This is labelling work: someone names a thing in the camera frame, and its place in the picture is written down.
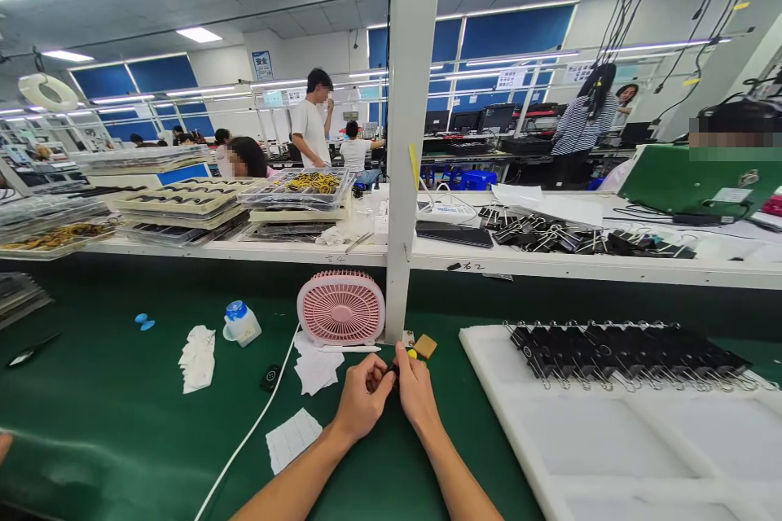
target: sign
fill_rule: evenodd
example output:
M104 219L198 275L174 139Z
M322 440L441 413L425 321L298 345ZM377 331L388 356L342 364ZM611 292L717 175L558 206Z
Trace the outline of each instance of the sign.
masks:
M253 65L255 66L255 77L258 81L270 81L275 78L269 51L254 51Z
M524 78L527 68L504 69L499 73L497 80L498 90L520 90L525 87Z
M592 63L569 63L565 72L565 83L583 83L592 73Z

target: blue chair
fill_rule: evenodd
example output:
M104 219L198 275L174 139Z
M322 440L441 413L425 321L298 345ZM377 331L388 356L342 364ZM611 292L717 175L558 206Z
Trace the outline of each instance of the blue chair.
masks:
M486 191L497 185L497 173L491 171L464 171L459 191Z

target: white t-shirt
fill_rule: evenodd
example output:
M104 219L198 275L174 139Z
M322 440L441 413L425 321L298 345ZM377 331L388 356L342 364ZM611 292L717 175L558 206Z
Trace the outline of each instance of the white t-shirt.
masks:
M355 140L346 140L340 147L340 153L345 159L345 168L353 173L362 173L364 170L364 159L367 151L371 149L372 141L356 138Z
M326 131L323 115L312 102L301 100L291 110L292 133L300 134L304 142L312 152L323 159L327 166L331 166L332 158L328 153L328 143L326 142ZM312 161L301 153L301 161L305 167L312 167Z

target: computer screen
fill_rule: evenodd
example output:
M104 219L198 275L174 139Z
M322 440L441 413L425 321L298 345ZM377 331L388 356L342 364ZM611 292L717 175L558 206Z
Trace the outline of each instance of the computer screen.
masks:
M478 130L478 119L481 117L481 111L476 112L454 112L450 118L451 132L468 133Z
M434 110L426 113L426 123L424 124L424 134L436 134L443 132L448 128L448 111Z

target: hand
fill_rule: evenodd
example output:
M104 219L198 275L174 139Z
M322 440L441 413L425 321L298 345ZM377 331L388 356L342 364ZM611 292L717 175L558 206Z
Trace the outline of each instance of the hand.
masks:
M402 408L415 432L421 437L422 434L442 431L432 380L429 378L426 364L410 358L402 342L397 342L396 361L399 365L399 396L402 399Z
M393 388L394 374L376 354L348 368L340 407L332 426L351 444L361 440L380 419Z

